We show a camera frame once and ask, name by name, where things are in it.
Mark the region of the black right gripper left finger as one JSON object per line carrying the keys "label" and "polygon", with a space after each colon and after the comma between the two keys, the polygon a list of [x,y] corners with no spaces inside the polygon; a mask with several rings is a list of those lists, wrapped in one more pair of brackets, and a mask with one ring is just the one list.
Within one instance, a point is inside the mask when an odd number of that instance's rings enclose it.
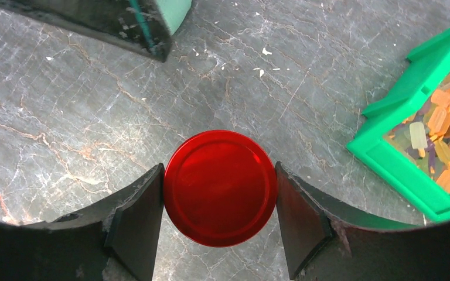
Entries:
{"label": "black right gripper left finger", "polygon": [[0,222],[0,280],[151,280],[163,164],[132,184],[52,222]]}

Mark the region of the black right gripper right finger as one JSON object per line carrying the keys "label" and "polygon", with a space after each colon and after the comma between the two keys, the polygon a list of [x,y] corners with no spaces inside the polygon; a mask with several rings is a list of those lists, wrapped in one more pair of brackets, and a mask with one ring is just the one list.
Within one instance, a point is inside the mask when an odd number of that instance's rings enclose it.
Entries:
{"label": "black right gripper right finger", "polygon": [[450,280],[450,220],[426,226],[367,213],[275,165],[291,280]]}

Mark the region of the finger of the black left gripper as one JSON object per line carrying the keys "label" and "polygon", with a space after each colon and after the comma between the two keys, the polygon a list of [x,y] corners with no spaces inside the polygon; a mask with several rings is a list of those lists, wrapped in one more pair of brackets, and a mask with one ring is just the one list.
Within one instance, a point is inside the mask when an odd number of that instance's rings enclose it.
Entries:
{"label": "finger of the black left gripper", "polygon": [[165,62],[170,30],[156,1],[0,0],[0,9]]}

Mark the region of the red jar lid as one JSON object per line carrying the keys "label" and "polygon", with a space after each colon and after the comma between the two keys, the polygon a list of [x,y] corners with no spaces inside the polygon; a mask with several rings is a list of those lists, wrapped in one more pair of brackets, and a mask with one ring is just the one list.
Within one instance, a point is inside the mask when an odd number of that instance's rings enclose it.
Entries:
{"label": "red jar lid", "polygon": [[163,179],[169,218],[198,244],[241,244],[268,222],[278,194],[274,165],[251,138],[227,130],[198,133],[174,152]]}

